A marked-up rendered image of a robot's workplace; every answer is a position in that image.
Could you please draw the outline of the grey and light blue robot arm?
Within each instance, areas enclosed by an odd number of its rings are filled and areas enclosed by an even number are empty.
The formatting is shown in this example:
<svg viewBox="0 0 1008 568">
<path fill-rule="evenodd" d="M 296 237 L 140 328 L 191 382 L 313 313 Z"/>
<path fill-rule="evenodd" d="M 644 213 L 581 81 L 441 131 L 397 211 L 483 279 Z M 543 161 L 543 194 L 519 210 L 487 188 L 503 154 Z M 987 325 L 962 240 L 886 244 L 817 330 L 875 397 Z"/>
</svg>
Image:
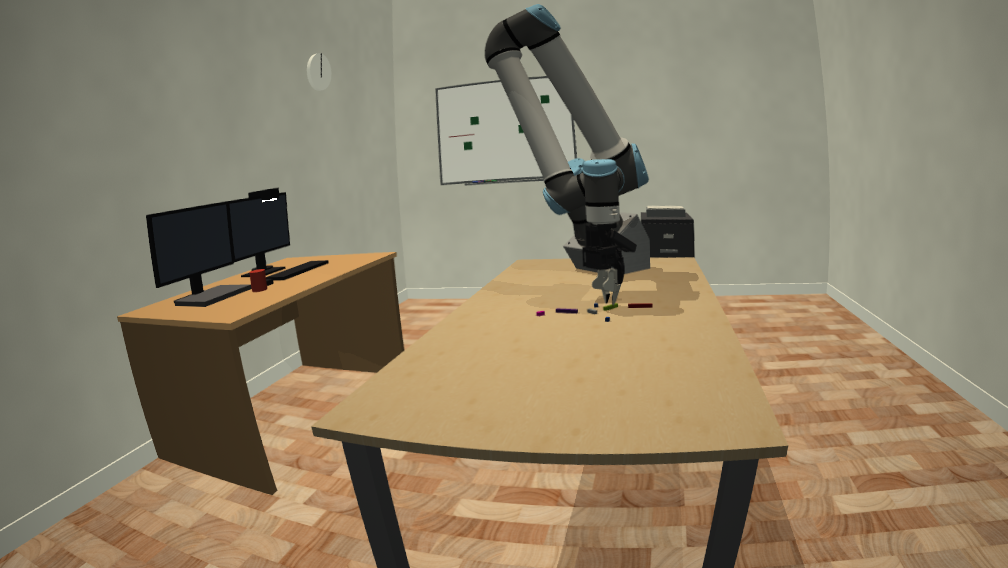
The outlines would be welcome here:
<svg viewBox="0 0 1008 568">
<path fill-rule="evenodd" d="M 610 239 L 622 251 L 635 252 L 636 244 L 618 233 L 623 224 L 619 196 L 647 184 L 646 167 L 637 145 L 630 145 L 618 135 L 560 37 L 560 29 L 544 6 L 527 7 L 493 28 L 486 42 L 485 60 L 489 68 L 496 70 L 541 171 L 546 185 L 543 195 L 550 209 L 557 215 L 568 213 L 581 246 L 586 246 L 585 225 L 617 222 Z M 591 160 L 577 158 L 568 162 L 520 61 L 520 49 L 525 46 L 568 107 L 592 149 Z M 594 159 L 603 162 L 592 162 L 598 161 Z"/>
</svg>

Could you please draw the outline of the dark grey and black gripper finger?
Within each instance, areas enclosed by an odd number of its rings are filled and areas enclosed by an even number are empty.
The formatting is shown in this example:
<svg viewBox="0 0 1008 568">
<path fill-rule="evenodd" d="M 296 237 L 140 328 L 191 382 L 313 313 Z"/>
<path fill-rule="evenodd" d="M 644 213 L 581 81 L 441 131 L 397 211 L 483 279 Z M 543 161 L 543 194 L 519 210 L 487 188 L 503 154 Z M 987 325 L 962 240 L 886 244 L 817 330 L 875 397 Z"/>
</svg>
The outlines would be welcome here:
<svg viewBox="0 0 1008 568">
<path fill-rule="evenodd" d="M 601 289 L 605 303 L 608 303 L 610 292 L 603 290 L 603 283 L 607 279 L 607 270 L 598 270 L 597 278 L 592 282 L 594 289 Z"/>
<path fill-rule="evenodd" d="M 624 273 L 625 273 L 625 266 L 623 257 L 619 256 L 619 261 L 617 262 L 616 265 L 614 265 L 614 269 L 611 268 L 608 270 L 608 278 L 603 283 L 604 291 L 613 292 L 612 305 L 615 305 L 615 302 L 617 300 L 621 283 L 623 282 Z"/>
</svg>

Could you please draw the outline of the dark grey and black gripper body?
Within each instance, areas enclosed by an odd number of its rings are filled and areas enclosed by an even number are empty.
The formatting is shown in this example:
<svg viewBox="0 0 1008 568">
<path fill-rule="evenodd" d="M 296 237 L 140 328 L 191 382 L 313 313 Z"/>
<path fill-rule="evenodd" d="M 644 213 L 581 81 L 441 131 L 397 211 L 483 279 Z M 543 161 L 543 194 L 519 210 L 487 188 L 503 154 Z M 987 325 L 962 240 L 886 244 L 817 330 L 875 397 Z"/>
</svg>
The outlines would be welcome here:
<svg viewBox="0 0 1008 568">
<path fill-rule="evenodd" d="M 610 239 L 611 229 L 617 228 L 617 222 L 597 225 L 590 223 L 590 225 L 585 225 L 585 228 L 586 247 L 582 247 L 582 254 L 586 253 L 586 262 L 583 259 L 583 266 L 598 270 L 614 268 L 614 265 L 619 261 L 619 256 L 622 257 L 622 250 L 616 242 Z"/>
</svg>

